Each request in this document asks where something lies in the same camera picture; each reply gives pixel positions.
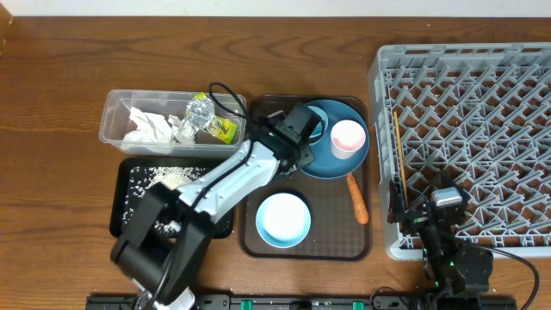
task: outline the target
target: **wire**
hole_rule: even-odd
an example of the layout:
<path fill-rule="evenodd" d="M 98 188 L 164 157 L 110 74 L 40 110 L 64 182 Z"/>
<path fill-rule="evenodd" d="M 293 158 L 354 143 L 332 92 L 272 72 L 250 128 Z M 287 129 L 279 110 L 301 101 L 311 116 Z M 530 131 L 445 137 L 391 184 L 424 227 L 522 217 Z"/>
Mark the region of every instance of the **wire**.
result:
<path fill-rule="evenodd" d="M 369 297 L 369 305 L 371 305 L 371 306 L 374 305 L 374 304 L 373 304 L 373 297 L 375 296 L 375 294 L 377 293 L 377 291 L 379 291 L 379 293 L 382 293 L 382 290 L 383 290 L 383 289 L 388 289 L 388 290 L 390 290 L 390 291 L 393 291 L 394 293 L 398 293 L 394 288 L 391 288 L 391 287 L 380 287 L 380 288 L 376 289 L 376 290 L 371 294 L 371 296 Z M 398 297 L 399 300 L 400 300 L 408 309 L 410 308 L 410 304 L 407 303 L 406 301 L 404 301 L 404 300 L 402 299 L 401 296 L 396 296 L 396 297 Z"/>
<path fill-rule="evenodd" d="M 448 238 L 448 239 L 457 240 L 457 241 L 461 242 L 464 245 L 470 245 L 472 247 L 476 247 L 476 248 L 479 248 L 479 249 L 482 249 L 482 250 L 492 251 L 494 253 L 501 254 L 505 257 L 515 259 L 518 262 L 523 263 L 526 266 L 528 266 L 532 270 L 532 272 L 534 273 L 534 287 L 532 288 L 532 292 L 530 293 L 530 296 L 528 297 L 528 300 L 526 301 L 526 303 L 524 303 L 524 306 L 521 307 L 521 310 L 528 309 L 528 307 L 532 304 L 532 301 L 534 301 L 534 299 L 536 298 L 537 290 L 540 287 L 540 274 L 537 272 L 536 267 L 531 262 L 527 261 L 526 259 L 524 259 L 522 257 L 519 257 L 515 254 L 511 254 L 511 253 L 506 252 L 506 251 L 501 251 L 501 250 L 498 250 L 498 249 L 493 249 L 493 248 L 485 247 L 485 246 L 482 246 L 482 245 L 476 245 L 472 242 L 469 242 L 469 241 L 466 241 L 464 239 L 453 236 L 453 235 L 447 233 L 446 231 L 444 231 L 442 229 L 441 229 L 441 234 L 444 237 Z"/>
<path fill-rule="evenodd" d="M 213 86 L 215 86 L 215 85 L 218 85 L 221 88 L 227 90 L 227 92 L 230 93 L 230 95 L 232 95 L 233 99 L 235 99 L 235 101 L 238 103 L 239 107 L 243 110 L 242 115 L 231 111 L 229 108 L 226 108 L 224 105 L 222 105 L 218 101 L 218 99 L 216 99 L 216 97 L 214 97 L 214 95 L 213 95 Z M 222 83 L 211 83 L 208 86 L 208 93 L 209 93 L 211 99 L 213 100 L 213 102 L 216 103 L 216 105 L 218 105 L 221 109 L 225 110 L 227 113 L 230 113 L 232 115 L 236 115 L 237 117 L 244 118 L 244 119 L 247 120 L 247 122 L 251 121 L 251 117 L 249 116 L 249 113 L 247 111 L 246 106 L 241 102 L 241 99 L 239 99 L 239 97 L 226 85 L 224 85 Z M 199 192 L 199 194 L 197 195 L 197 197 L 195 198 L 195 200 L 193 201 L 191 206 L 189 206 L 188 213 L 195 210 L 195 208 L 197 207 L 197 205 L 199 204 L 201 199 L 204 198 L 204 196 L 207 194 L 207 192 L 210 189 L 212 189 L 212 187 L 214 187 L 214 185 L 216 185 L 218 182 L 222 181 L 227 176 L 231 175 L 234 171 L 239 169 L 239 167 L 241 167 L 247 161 L 249 161 L 249 158 L 251 158 L 251 154 L 252 154 L 252 148 L 253 148 L 253 143 L 251 142 L 251 145 L 249 147 L 249 151 L 243 157 L 243 159 L 241 159 L 241 161 L 238 164 L 234 165 L 231 169 L 227 170 L 226 172 L 222 173 L 220 176 L 215 178 L 209 185 L 205 186 L 201 190 L 201 192 Z M 161 280 L 158 283 L 157 289 L 155 290 L 155 293 L 152 295 L 151 299 L 147 302 L 147 304 L 145 304 L 143 310 L 153 309 L 153 305 L 155 304 L 155 301 L 161 295 L 161 291 L 163 290 L 164 285 L 168 281 L 169 272 L 172 269 L 172 265 L 174 264 L 174 256 L 176 255 L 178 249 L 181 246 L 181 240 L 182 240 L 183 232 L 185 231 L 186 226 L 189 224 L 189 221 L 190 221 L 190 216 L 187 216 L 186 219 L 184 220 L 184 222 L 182 223 L 182 227 L 180 228 L 180 233 L 178 233 L 178 238 L 176 240 L 176 244 L 172 248 L 172 251 L 169 253 L 169 256 L 167 257 L 166 267 L 164 268 L 164 273 L 163 273 L 163 276 L 161 277 Z"/>

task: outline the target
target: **brown tray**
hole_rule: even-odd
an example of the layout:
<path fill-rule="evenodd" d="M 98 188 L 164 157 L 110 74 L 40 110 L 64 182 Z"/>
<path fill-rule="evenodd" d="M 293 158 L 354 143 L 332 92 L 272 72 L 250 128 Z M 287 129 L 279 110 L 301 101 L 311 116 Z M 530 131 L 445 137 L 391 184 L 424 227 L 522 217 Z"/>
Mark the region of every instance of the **brown tray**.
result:
<path fill-rule="evenodd" d="M 251 115 L 255 118 L 278 110 L 288 112 L 297 102 L 307 103 L 318 99 L 344 102 L 367 120 L 365 106 L 353 97 L 264 95 L 252 103 Z M 354 171 L 364 200 L 368 195 L 368 162 L 367 157 Z M 257 210 L 268 196 L 289 190 L 301 193 L 306 199 L 312 215 L 312 225 L 306 238 L 297 246 L 278 249 L 268 245 L 258 234 Z M 371 214 L 368 201 L 366 206 Z M 367 225 L 358 224 L 345 177 L 324 180 L 295 172 L 291 179 L 275 179 L 255 190 L 242 203 L 239 244 L 252 257 L 357 261 L 368 255 L 371 242 L 371 220 Z"/>

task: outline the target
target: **white plastic grid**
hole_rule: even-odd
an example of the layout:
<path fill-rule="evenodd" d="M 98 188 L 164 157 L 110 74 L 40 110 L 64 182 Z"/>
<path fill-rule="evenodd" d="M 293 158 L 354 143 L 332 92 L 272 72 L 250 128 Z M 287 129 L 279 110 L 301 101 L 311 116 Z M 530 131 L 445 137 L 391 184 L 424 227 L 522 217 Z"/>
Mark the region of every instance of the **white plastic grid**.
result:
<path fill-rule="evenodd" d="M 549 45 L 382 47 L 369 73 L 380 194 L 388 179 L 401 184 L 396 111 L 410 208 L 430 199 L 431 179 L 445 170 L 471 195 L 457 236 L 525 257 L 551 256 L 550 51 Z M 420 251 L 412 253 L 417 237 L 388 225 L 385 234 L 391 257 L 420 258 Z M 529 246 L 545 249 L 522 248 Z"/>

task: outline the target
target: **wooden table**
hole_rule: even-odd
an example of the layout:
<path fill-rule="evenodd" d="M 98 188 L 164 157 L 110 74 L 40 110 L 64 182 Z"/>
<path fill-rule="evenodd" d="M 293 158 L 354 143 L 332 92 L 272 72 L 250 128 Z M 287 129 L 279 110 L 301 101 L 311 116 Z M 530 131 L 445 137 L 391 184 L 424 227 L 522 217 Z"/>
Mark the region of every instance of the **wooden table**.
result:
<path fill-rule="evenodd" d="M 351 95 L 368 104 L 367 71 L 382 45 L 549 40 L 546 19 L 16 17 L 0 59 L 0 308 L 83 309 L 89 294 L 134 290 L 109 261 L 109 216 L 125 157 L 98 139 L 110 90 L 198 91 L 221 81 L 248 100 Z M 235 294 L 429 287 L 420 262 L 385 253 L 376 154 L 372 146 L 375 235 L 367 258 L 255 259 L 234 233 L 213 241 L 198 283 Z M 531 261 L 542 277 L 531 309 L 548 308 L 551 259 Z M 522 306 L 529 269 L 497 260 L 493 270 L 489 293 L 513 295 Z"/>

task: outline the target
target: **black tray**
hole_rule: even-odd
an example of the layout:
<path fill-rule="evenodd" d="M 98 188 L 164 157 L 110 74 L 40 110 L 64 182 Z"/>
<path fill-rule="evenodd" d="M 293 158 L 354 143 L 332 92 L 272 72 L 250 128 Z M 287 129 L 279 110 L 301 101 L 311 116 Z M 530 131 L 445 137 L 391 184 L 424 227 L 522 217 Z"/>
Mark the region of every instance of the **black tray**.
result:
<path fill-rule="evenodd" d="M 124 227 L 123 216 L 130 208 L 134 210 L 139 207 L 142 198 L 132 195 L 131 186 L 137 183 L 138 178 L 145 179 L 142 181 L 142 186 L 147 185 L 146 176 L 151 174 L 148 168 L 151 167 L 195 167 L 201 170 L 197 171 L 197 178 L 207 174 L 214 167 L 222 163 L 222 159 L 210 158 L 127 158 L 121 162 L 119 166 L 119 175 L 115 189 L 115 198 L 113 200 L 113 209 L 111 211 L 111 221 L 109 223 L 109 231 L 113 237 L 118 238 Z M 133 170 L 135 167 L 140 167 L 140 170 Z M 133 184 L 130 183 L 130 178 L 135 178 Z M 218 232 L 214 235 L 216 239 L 222 239 L 229 236 L 233 229 L 233 210 L 228 212 L 217 224 Z M 163 232 L 167 237 L 176 237 L 174 232 Z"/>
<path fill-rule="evenodd" d="M 332 99 L 346 103 L 367 120 L 363 103 L 353 97 L 316 96 L 260 96 L 252 103 L 253 118 L 269 115 L 277 110 L 289 111 L 297 102 Z M 354 171 L 363 198 L 368 197 L 369 159 Z M 268 196 L 285 190 L 300 192 L 307 200 L 312 215 L 312 225 L 306 238 L 297 246 L 278 249 L 268 245 L 256 228 L 257 210 Z M 367 225 L 357 222 L 345 177 L 323 180 L 295 172 L 291 179 L 275 179 L 255 190 L 242 203 L 239 219 L 239 244 L 253 257 L 324 259 L 357 261 L 371 250 L 371 220 Z"/>

